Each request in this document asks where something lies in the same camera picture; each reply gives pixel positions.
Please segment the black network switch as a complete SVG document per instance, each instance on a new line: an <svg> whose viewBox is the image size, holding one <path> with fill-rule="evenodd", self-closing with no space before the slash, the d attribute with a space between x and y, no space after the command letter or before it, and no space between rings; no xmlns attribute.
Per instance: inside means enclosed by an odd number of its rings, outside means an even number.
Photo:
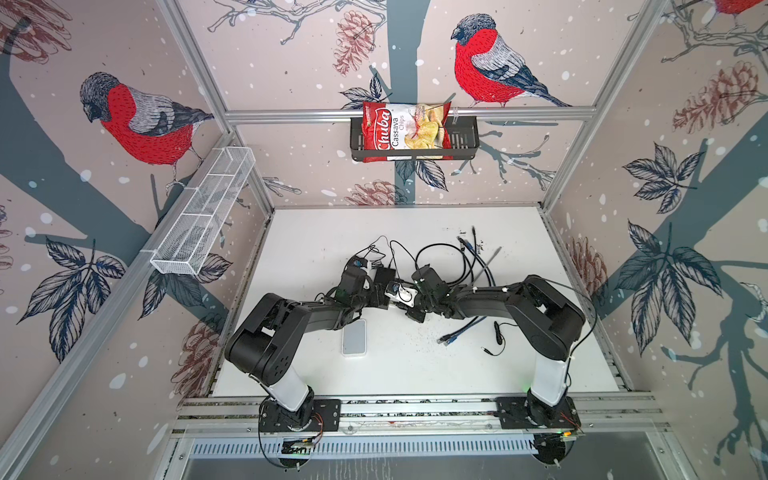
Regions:
<svg viewBox="0 0 768 480"><path fill-rule="evenodd" d="M378 294L384 294L387 286L396 279L396 271L388 267L375 269L373 286Z"/></svg>

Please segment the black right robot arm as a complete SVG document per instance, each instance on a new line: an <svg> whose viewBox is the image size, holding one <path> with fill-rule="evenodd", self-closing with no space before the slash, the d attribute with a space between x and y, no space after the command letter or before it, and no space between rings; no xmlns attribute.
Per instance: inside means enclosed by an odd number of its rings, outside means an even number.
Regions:
<svg viewBox="0 0 768 480"><path fill-rule="evenodd" d="M412 275L419 313L447 319L488 317L513 321L536 352L530 396L554 408L566 396L572 348L586 323L582 310L539 275L494 287L450 286L430 267Z"/></svg>

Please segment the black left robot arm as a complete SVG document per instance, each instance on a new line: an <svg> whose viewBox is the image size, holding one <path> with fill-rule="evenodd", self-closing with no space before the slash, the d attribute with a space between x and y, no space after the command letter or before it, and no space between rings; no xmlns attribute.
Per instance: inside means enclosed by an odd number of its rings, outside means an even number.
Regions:
<svg viewBox="0 0 768 480"><path fill-rule="evenodd" d="M292 362L305 334L339 331L362 318L367 308L388 307L386 287L395 280L391 268L376 267L352 257L339 284L315 301L300 302L265 294L230 336L226 361L256 381L283 412L304 424L312 414L314 391L299 377Z"/></svg>

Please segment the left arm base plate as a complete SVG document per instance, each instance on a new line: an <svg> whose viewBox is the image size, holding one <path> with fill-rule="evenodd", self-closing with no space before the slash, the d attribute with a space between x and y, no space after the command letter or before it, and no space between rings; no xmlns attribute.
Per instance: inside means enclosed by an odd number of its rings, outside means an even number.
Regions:
<svg viewBox="0 0 768 480"><path fill-rule="evenodd" d="M340 417L341 401L338 399L313 399L296 412L269 399L260 408L259 430L262 433L336 432Z"/></svg>

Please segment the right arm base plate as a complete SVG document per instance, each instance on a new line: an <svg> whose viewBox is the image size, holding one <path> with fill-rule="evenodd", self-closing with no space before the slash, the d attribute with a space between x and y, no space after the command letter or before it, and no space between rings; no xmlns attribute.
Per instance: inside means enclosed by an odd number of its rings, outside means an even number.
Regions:
<svg viewBox="0 0 768 480"><path fill-rule="evenodd" d="M581 421L573 399L564 396L549 406L532 395L497 397L496 417L503 430L555 429L576 430Z"/></svg>

